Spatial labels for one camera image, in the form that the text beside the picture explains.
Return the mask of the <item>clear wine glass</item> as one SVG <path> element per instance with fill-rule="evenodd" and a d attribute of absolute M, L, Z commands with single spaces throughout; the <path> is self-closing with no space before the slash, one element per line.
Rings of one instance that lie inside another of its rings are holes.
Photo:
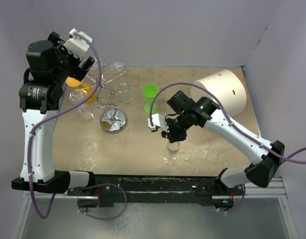
<path fill-rule="evenodd" d="M 101 68 L 101 70 L 103 70 L 104 67 L 105 67 L 105 62 L 103 61 L 103 59 L 100 58 L 99 61 L 97 59 L 95 59 L 93 65 L 90 68 L 90 70 L 98 70 L 99 68 Z"/>
<path fill-rule="evenodd" d="M 162 159 L 166 167 L 173 167 L 176 165 L 177 162 L 176 156 L 179 151 L 179 148 L 180 148 L 180 142 L 167 143 L 166 145 L 167 154 L 165 154 Z"/>
<path fill-rule="evenodd" d="M 124 79 L 127 68 L 121 62 L 115 62 L 110 65 L 110 71 L 113 73 L 112 82 L 116 86 L 115 91 L 120 95 L 122 102 L 129 103 L 133 99 L 130 85 Z"/>

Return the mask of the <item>orange plastic wine glass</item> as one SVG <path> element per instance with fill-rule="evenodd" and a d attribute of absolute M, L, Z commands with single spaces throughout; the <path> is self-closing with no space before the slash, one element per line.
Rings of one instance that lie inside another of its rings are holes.
<path fill-rule="evenodd" d="M 89 76 L 86 76 L 86 78 L 82 81 L 68 77 L 65 82 L 69 87 L 73 88 L 69 94 L 69 100 L 75 105 L 88 98 L 96 85 L 96 80 Z"/>

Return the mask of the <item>clear glass with red item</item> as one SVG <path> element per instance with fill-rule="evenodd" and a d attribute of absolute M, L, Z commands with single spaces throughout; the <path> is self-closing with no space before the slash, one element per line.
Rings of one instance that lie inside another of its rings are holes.
<path fill-rule="evenodd" d="M 72 104 L 78 105 L 83 102 L 87 97 L 88 93 L 83 89 L 75 89 L 69 95 L 69 100 Z M 90 123 L 94 119 L 94 112 L 89 104 L 83 103 L 76 108 L 79 119 L 83 122 Z"/>

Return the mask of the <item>clear wine glass front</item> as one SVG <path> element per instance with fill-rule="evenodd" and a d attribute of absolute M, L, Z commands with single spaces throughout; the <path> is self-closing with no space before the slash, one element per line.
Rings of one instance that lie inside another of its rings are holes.
<path fill-rule="evenodd" d="M 167 154 L 165 154 L 162 159 L 166 167 L 173 167 L 176 165 L 177 162 L 176 156 L 179 151 L 179 148 L 180 148 L 180 142 L 167 143 L 166 145 Z"/>

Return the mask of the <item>green plastic wine glass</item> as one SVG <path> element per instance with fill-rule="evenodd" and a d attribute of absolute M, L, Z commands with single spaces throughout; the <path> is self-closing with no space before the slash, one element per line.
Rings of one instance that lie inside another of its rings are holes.
<path fill-rule="evenodd" d="M 159 88 L 155 84 L 146 84 L 143 86 L 142 94 L 145 101 L 144 110 L 146 113 L 150 112 L 152 101 L 158 92 Z"/>

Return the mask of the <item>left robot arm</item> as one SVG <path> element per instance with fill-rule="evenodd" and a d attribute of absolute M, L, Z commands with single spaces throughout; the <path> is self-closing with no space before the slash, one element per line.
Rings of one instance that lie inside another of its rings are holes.
<path fill-rule="evenodd" d="M 84 195 L 96 190 L 92 173 L 58 171 L 53 165 L 53 136 L 63 85 L 68 77 L 82 81 L 95 63 L 93 57 L 83 60 L 93 39 L 75 29 L 69 36 L 64 41 L 51 32 L 47 40 L 28 46 L 29 67 L 18 92 L 25 130 L 24 159 L 20 176 L 11 182 L 14 190 L 62 194 L 78 187 Z"/>

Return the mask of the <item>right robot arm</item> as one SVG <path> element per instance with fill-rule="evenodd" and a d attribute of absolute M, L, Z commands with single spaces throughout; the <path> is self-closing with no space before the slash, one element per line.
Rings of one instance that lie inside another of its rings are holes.
<path fill-rule="evenodd" d="M 194 101 L 178 91 L 167 103 L 175 111 L 176 118 L 168 119 L 155 114 L 152 120 L 170 143 L 186 140 L 187 130 L 193 125 L 199 126 L 221 136 L 249 160 L 243 166 L 221 171 L 219 180 L 215 182 L 219 194 L 226 195 L 233 187 L 249 182 L 261 188 L 269 185 L 281 165 L 278 156 L 284 154 L 285 145 L 282 142 L 270 142 L 236 121 L 227 119 L 222 108 L 208 97 Z"/>

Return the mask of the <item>white cylindrical container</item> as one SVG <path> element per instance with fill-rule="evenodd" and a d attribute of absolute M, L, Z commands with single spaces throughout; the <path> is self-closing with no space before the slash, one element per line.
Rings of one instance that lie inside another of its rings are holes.
<path fill-rule="evenodd" d="M 220 100 L 230 116 L 240 114 L 247 104 L 247 91 L 242 80 L 225 69 L 193 82 L 203 87 Z"/>

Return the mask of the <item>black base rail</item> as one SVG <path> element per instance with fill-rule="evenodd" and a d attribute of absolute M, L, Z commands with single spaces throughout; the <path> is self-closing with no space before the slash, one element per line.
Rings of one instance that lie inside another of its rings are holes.
<path fill-rule="evenodd" d="M 100 207 L 114 203 L 198 204 L 231 208 L 244 187 L 224 186 L 215 176 L 152 176 L 96 174 L 89 189 L 70 189 L 69 196 L 98 200 Z"/>

